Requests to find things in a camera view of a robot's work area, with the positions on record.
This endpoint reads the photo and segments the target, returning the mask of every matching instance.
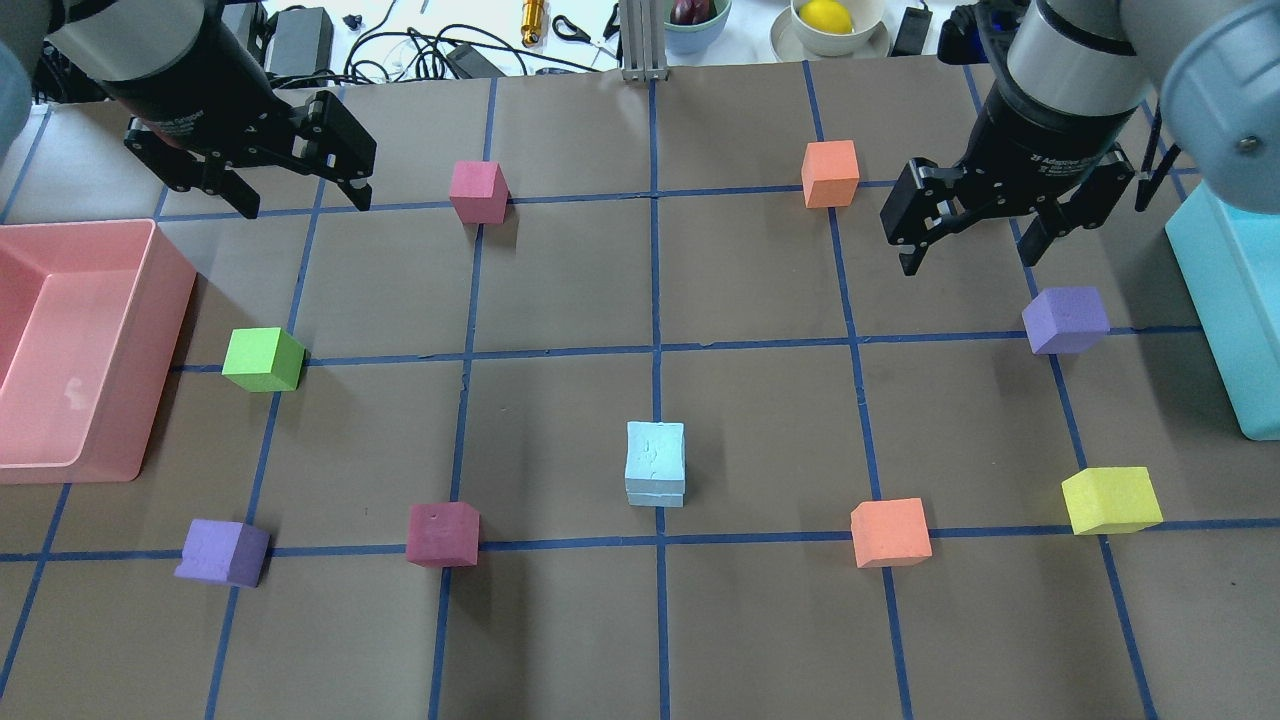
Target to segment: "cube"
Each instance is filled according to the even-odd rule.
[[[915,565],[933,556],[919,497],[869,500],[849,514],[859,568]]]
[[[480,512],[466,502],[413,505],[404,557],[422,568],[470,568],[480,561]]]
[[[685,493],[628,492],[627,502],[636,507],[684,507]]]
[[[684,495],[685,424],[627,423],[625,475],[627,493]]]
[[[282,328],[239,328],[227,345],[223,377],[250,392],[293,391],[306,354]]]
[[[1066,514],[1078,536],[1135,533],[1165,516],[1146,468],[1088,468],[1062,480]]]
[[[507,217],[511,191],[498,163],[458,160],[453,165],[449,202],[463,223],[498,224]]]
[[[804,206],[847,208],[858,191],[858,154],[852,140],[810,142],[800,165]]]
[[[270,539],[266,530],[244,523],[192,520],[182,544],[182,562],[173,575],[211,585],[256,588]]]
[[[1108,332],[1111,322],[1096,287],[1051,287],[1023,310],[1027,340],[1036,355],[1084,352]]]

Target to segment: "light blue block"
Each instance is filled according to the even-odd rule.
[[[1240,430],[1280,439],[1280,217],[1201,183],[1166,231]]]
[[[685,424],[627,423],[627,492],[685,492]]]
[[[684,507],[685,496],[680,493],[628,492],[627,502],[640,507]]]

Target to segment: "orange cube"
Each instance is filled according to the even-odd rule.
[[[859,568],[915,565],[933,556],[919,497],[869,500],[849,515]]]
[[[810,142],[805,147],[800,165],[805,208],[847,208],[859,179],[852,140]]]

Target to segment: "grid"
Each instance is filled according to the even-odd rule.
[[[820,111],[819,94],[814,82],[813,69],[809,63],[803,63],[803,76],[804,76],[804,91],[808,96],[809,109],[813,122],[813,136],[815,140],[824,140],[826,133],[823,131],[823,118]],[[978,87],[975,83],[974,73],[970,68],[964,68],[964,77],[968,83],[968,90],[972,96],[974,109],[980,106],[980,99],[978,95]],[[492,159],[493,154],[493,140],[494,140],[494,115],[498,102],[498,87],[497,81],[492,81],[488,87],[488,109],[485,118],[485,131],[484,131],[484,159]],[[649,208],[649,241],[650,241],[650,287],[652,287],[652,342],[649,345],[627,345],[627,346],[588,346],[588,347],[552,347],[552,348],[532,348],[532,350],[499,350],[499,351],[477,351],[476,350],[476,325],[477,325],[477,305],[480,299],[480,287],[483,279],[484,268],[484,254],[485,254],[485,228],[479,228],[475,236],[474,255],[471,261],[471,277],[470,277],[470,296],[467,307],[467,323],[466,323],[466,341],[465,350],[458,352],[442,352],[434,355],[357,355],[357,356],[321,356],[310,357],[307,361],[308,368],[324,368],[324,366],[357,366],[357,365],[401,365],[401,364],[430,364],[430,363],[458,363],[461,364],[462,377],[461,377],[461,392],[457,406],[457,424],[456,424],[456,437],[453,443],[453,457],[452,457],[452,475],[449,486],[449,498],[458,500],[462,491],[462,477],[463,477],[463,447],[467,434],[468,424],[468,404],[470,404],[470,388],[471,388],[471,373],[475,363],[485,363],[492,360],[520,360],[520,359],[535,359],[535,357],[568,357],[568,356],[622,356],[622,355],[649,355],[652,357],[652,415],[653,420],[663,420],[663,357],[668,354],[700,354],[700,352],[731,352],[731,351],[744,351],[744,350],[768,350],[768,348],[805,348],[805,347],[846,347],[849,351],[849,361],[851,369],[851,378],[856,397],[856,409],[859,415],[859,424],[861,428],[863,450],[867,461],[867,473],[869,479],[869,492],[872,498],[881,498],[881,477],[879,468],[877,462],[876,451],[876,438],[873,436],[873,420],[874,413],[870,404],[868,402],[868,393],[864,378],[863,368],[863,351],[865,347],[876,345],[913,345],[913,343],[955,343],[955,342],[974,342],[974,341],[1009,341],[1009,340],[1023,340],[1025,333],[1021,331],[978,331],[978,332],[932,332],[932,333],[913,333],[913,334],[860,334],[855,324],[854,304],[850,296],[850,279],[846,273],[846,259],[845,259],[845,243],[841,237],[841,225],[837,218],[837,211],[831,209],[827,211],[827,224],[829,228],[831,237],[831,252],[836,268],[836,283],[840,295],[840,306],[842,311],[842,322],[845,327],[845,333],[842,336],[833,337],[800,337],[800,338],[780,338],[772,341],[714,341],[714,342],[664,342],[662,333],[662,275],[660,275],[660,260],[662,260],[662,227],[660,227],[660,214],[659,205],[663,200],[675,197],[703,197],[703,196],[722,196],[722,195],[774,195],[774,193],[795,193],[800,190],[796,184],[771,184],[771,186],[748,186],[748,187],[703,187],[703,188],[682,188],[682,190],[663,190],[659,182],[659,142],[658,142],[658,123],[659,123],[659,87],[650,83],[648,87],[648,131],[649,131],[649,159],[650,159],[650,173],[649,173],[649,188],[646,192],[602,192],[602,193],[573,193],[573,195],[556,195],[556,196],[522,196],[513,199],[515,205],[532,205],[532,204],[564,204],[564,202],[609,202],[621,200],[646,200]],[[1149,119],[1149,108],[1143,105],[1144,113]],[[5,204],[3,214],[0,214],[0,222],[4,222],[10,215],[14,208],[15,200],[22,190],[23,182],[28,174],[28,170],[35,159],[36,150],[40,146],[40,141],[45,133],[49,124],[50,115],[45,115],[38,126],[36,137],[28,150],[22,169],[19,170],[18,181],[14,184],[13,191]],[[1194,168],[1178,169],[1172,174],[1172,182],[1175,191],[1180,199],[1185,199],[1185,188],[1181,183],[1183,177],[1196,176]],[[861,183],[864,188],[884,188],[891,187],[892,181],[887,179],[870,179]],[[306,231],[306,240],[302,250],[301,265],[297,274],[297,282],[293,288],[292,304],[288,315],[287,329],[294,332],[298,320],[300,307],[303,299],[303,292],[306,288],[307,270],[311,259],[311,251],[316,237],[316,228],[321,215],[326,214],[339,214],[351,213],[351,208],[342,206],[325,206],[324,205],[324,183],[317,183],[314,202],[310,208],[305,209],[278,209],[278,210],[264,210],[262,218],[273,217],[307,217],[308,224]],[[166,223],[186,223],[186,222],[201,222],[201,220],[216,220],[216,219],[229,219],[236,215],[232,213],[207,213],[207,214],[180,214],[180,215],[163,215],[163,209],[166,201],[168,193],[161,191],[160,199],[152,213],[152,218]],[[447,202],[396,202],[396,204],[383,204],[374,205],[371,211],[398,211],[398,210],[425,210],[425,209],[440,209],[447,208]],[[1010,240],[1016,240],[1020,227],[1018,220],[1009,222]],[[1028,290],[1028,299],[1033,297],[1037,292],[1037,278],[1033,270],[1027,269],[1025,282]],[[1112,328],[1112,336],[1164,336],[1164,334],[1198,334],[1201,329],[1196,325],[1147,325],[1147,327],[1116,327]],[[1075,413],[1073,410],[1071,395],[1068,383],[1068,378],[1064,373],[1062,365],[1057,357],[1050,357],[1050,366],[1055,379],[1059,401],[1061,404],[1061,411],[1070,434],[1071,446],[1075,454],[1075,460],[1079,468],[1085,468],[1088,465],[1088,455],[1085,452],[1085,446],[1082,439],[1080,429],[1076,424]],[[220,366],[212,364],[200,364],[200,365],[179,365],[174,368],[175,373],[182,374],[210,374],[219,373]],[[252,488],[247,500],[247,510],[244,514],[246,523],[253,523],[257,516],[259,501],[261,497],[264,480],[266,477],[266,469],[269,459],[271,455],[273,438],[276,429],[276,419],[280,413],[282,395],[274,393],[270,400],[270,406],[268,409],[265,432],[261,438],[260,452],[257,457],[256,469],[253,473]],[[6,689],[6,684],[10,673],[15,662],[20,662],[20,650],[23,642],[23,634],[27,625],[27,620],[32,612],[32,607],[40,600],[40,587],[41,580],[50,562],[76,562],[76,561],[123,561],[123,560],[175,560],[180,556],[180,550],[178,548],[159,548],[159,550],[134,550],[134,551],[59,551],[54,552],[54,541],[58,536],[59,524],[63,518],[64,509],[68,502],[68,497],[72,492],[70,486],[63,486],[61,492],[58,497],[52,516],[49,523],[47,533],[45,534],[44,544],[40,552],[17,552],[17,553],[0,553],[0,562],[17,564],[17,562],[35,562],[33,574],[28,585],[28,591],[23,602],[23,607],[15,625],[15,630],[12,642],[8,646],[8,653],[5,656],[4,669],[0,671],[0,693]],[[1280,528],[1280,518],[1228,518],[1228,519],[1206,519],[1206,520],[1174,520],[1164,523],[1153,530],[1157,532],[1193,532],[1193,530],[1233,530],[1233,529],[1266,529],[1266,528]],[[932,528],[929,530],[931,537],[936,539],[959,539],[959,538],[998,538],[998,537],[1044,537],[1044,536],[1066,536],[1070,534],[1070,528],[1066,525],[983,525],[983,527],[940,527]],[[667,515],[664,509],[655,509],[653,518],[653,533],[652,534],[639,534],[639,536],[600,536],[600,537],[572,537],[572,538],[538,538],[538,539],[522,539],[522,541],[488,541],[481,544],[484,552],[521,552],[521,551],[553,551],[553,550],[573,550],[573,548],[614,548],[614,547],[653,547],[655,553],[655,612],[657,612],[657,647],[658,647],[658,712],[663,719],[669,719],[672,716],[672,691],[671,691],[671,661],[669,661],[669,628],[668,628],[668,565],[667,565],[667,550],[671,546],[713,546],[713,544],[756,544],[756,543],[835,543],[835,542],[849,542],[850,537],[847,532],[751,532],[751,533],[685,533],[685,534],[668,534],[667,532]],[[1133,624],[1129,618],[1129,610],[1125,601],[1124,584],[1121,582],[1120,573],[1116,566],[1115,557],[1112,555],[1111,544],[1107,537],[1102,536],[1097,539],[1100,560],[1106,571],[1106,577],[1110,585],[1110,593],[1115,605],[1115,612],[1119,620],[1124,635],[1124,644],[1128,651],[1129,662],[1134,682],[1138,688],[1139,700],[1143,707],[1146,717],[1157,717],[1157,700],[1148,685],[1147,675],[1144,671],[1143,657],[1138,641],[1134,634]],[[293,546],[293,547],[275,547],[271,550],[271,557],[321,557],[321,556],[370,556],[370,555],[398,555],[404,551],[403,544],[349,544],[349,546]],[[933,562],[940,562],[941,559],[936,559]],[[897,696],[900,703],[901,716],[904,719],[910,719],[915,716],[911,701],[911,684],[909,682],[909,657],[904,650],[902,638],[902,620],[899,612],[899,596],[895,588],[895,574],[892,569],[882,569],[881,580],[883,585],[883,597],[886,602],[886,618],[884,621],[888,626],[890,642],[892,647],[892,660],[893,660],[893,674],[897,682]],[[265,583],[270,583],[270,574],[268,573],[264,578]],[[431,719],[439,717],[440,715],[440,697],[444,683],[445,671],[445,647],[448,639],[448,626],[449,626],[449,605],[451,605],[451,588],[453,584],[453,573],[449,569],[443,570],[440,574],[439,583],[439,600],[438,600],[438,619],[435,625],[435,639],[434,639],[434,662],[433,674],[429,684],[429,698],[428,698],[428,716]],[[212,675],[209,683],[207,702],[205,708],[206,717],[214,717],[218,710],[218,702],[220,693],[223,692],[223,667],[227,660],[228,646],[232,637],[232,630],[236,624],[237,605],[239,601],[239,591],[232,588],[227,597],[225,610],[221,620],[221,629],[219,633],[219,642],[216,650],[216,657],[214,660]]]

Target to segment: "yellow fruit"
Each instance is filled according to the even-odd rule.
[[[814,29],[833,35],[854,32],[854,18],[836,0],[809,0],[800,8],[800,19]]]

